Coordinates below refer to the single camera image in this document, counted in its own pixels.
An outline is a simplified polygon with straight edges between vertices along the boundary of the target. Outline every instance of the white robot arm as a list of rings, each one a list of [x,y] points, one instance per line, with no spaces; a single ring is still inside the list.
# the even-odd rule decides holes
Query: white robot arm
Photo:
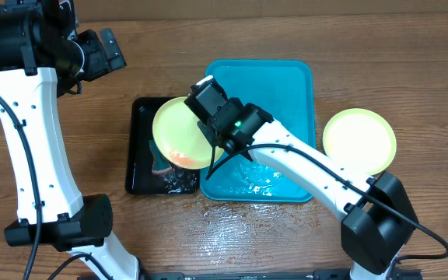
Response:
[[[26,76],[22,69],[0,72],[0,97],[12,106],[19,120],[25,122],[23,129],[29,139],[36,167],[40,199],[43,205],[44,234],[41,237],[41,243],[51,243],[58,250],[66,250],[72,255],[91,254],[107,274],[115,279],[137,280],[138,259],[129,254],[111,232],[113,217],[110,202],[105,200],[106,196],[102,197],[104,207],[107,207],[106,211],[98,212],[107,216],[100,221],[108,223],[107,231],[110,232],[106,236],[100,234],[70,238],[61,233],[60,229],[70,229],[72,226],[96,227],[94,223],[88,224],[91,219],[73,222],[83,213],[95,216],[96,214],[84,208],[82,194],[68,166],[58,120],[57,82],[54,68],[38,68],[37,75],[32,76]],[[30,171],[22,143],[12,120],[1,104],[0,118],[12,159],[18,194],[18,220],[5,230],[5,237],[10,246],[19,246],[31,241],[25,241],[20,233],[25,229],[32,230],[36,225],[36,209],[30,183]],[[83,233],[84,230],[82,233],[80,230],[68,232],[71,236]],[[93,262],[85,258],[82,261],[101,280],[107,279]]]
[[[77,34],[76,23],[72,0],[60,5],[7,0],[0,6],[0,118],[18,194],[17,220],[5,229],[5,238],[10,246],[38,241],[72,255],[86,254],[82,260],[102,280],[138,280],[138,259],[112,232],[110,200],[105,194],[82,196],[65,153],[57,98],[74,93],[70,89],[76,84],[80,92],[80,81],[91,82],[126,65],[111,30],[100,32],[103,45],[92,30]],[[29,143],[27,154],[16,128]],[[37,183],[31,181],[29,154]],[[34,200],[36,186],[40,206]]]
[[[386,278],[394,258],[411,237],[413,225],[420,226],[396,177],[384,172],[376,180],[337,165],[260,107],[228,99],[211,76],[191,88],[185,103],[200,120],[198,127],[209,143],[231,155],[209,170],[209,176],[238,154],[283,173],[341,222],[341,245],[355,261],[352,280]],[[376,205],[365,211],[368,200]]]

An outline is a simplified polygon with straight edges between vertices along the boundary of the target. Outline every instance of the wood grain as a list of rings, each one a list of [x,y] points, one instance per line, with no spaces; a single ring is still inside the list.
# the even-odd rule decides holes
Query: wood grain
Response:
[[[448,0],[75,0],[75,6],[83,23],[448,12]]]
[[[203,194],[131,196],[124,190],[132,102],[183,96],[220,58],[299,59],[312,69],[317,140],[340,110],[385,117],[397,135],[389,168],[420,222],[448,240],[448,13],[90,23],[113,28],[128,67],[58,101],[68,159],[84,195],[106,193],[114,231],[150,271],[222,273],[348,267],[339,224],[318,201],[304,205],[210,201]],[[29,248],[2,230],[16,217],[12,166],[0,125],[0,279],[19,278]],[[416,233],[404,254],[442,249]],[[67,256],[39,249],[33,278]],[[448,259],[407,261],[425,279],[448,279]],[[81,263],[61,279],[87,274]]]

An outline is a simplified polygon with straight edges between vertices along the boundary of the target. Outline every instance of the wooden table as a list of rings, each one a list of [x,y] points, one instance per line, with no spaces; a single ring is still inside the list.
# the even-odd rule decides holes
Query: wooden table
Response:
[[[385,117],[397,135],[397,175],[420,222],[448,240],[448,13],[87,23],[112,27],[128,67],[58,101],[72,172],[84,195],[106,193],[114,231],[150,271],[312,271],[351,265],[339,223],[317,200],[304,205],[211,201],[201,192],[131,196],[124,190],[132,102],[183,96],[219,58],[299,59],[313,72],[317,141],[340,110]],[[30,249],[10,248],[16,186],[0,124],[0,279],[20,278]],[[404,254],[442,248],[415,233]],[[66,258],[40,247],[32,278]],[[448,279],[448,259],[407,261],[425,279]],[[60,279],[87,275],[75,262]]]

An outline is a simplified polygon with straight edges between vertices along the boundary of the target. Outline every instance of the yellow frisbee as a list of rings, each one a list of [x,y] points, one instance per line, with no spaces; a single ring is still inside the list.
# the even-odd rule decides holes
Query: yellow frisbee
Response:
[[[210,165],[212,147],[197,126],[198,118],[184,104],[186,97],[167,101],[153,119],[153,140],[171,163],[191,170]],[[217,147],[215,161],[224,150]]]
[[[392,127],[379,114],[354,108],[328,121],[323,147],[327,156],[342,166],[374,175],[394,160],[397,140]]]

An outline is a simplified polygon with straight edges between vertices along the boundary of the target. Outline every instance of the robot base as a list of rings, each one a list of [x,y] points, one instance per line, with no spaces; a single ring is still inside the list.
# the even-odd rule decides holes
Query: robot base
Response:
[[[77,280],[97,280],[95,277],[78,277]],[[350,280],[350,269],[320,269],[309,273],[221,274],[185,275],[183,273],[150,273],[140,280]],[[395,268],[391,280],[422,280],[421,270]]]

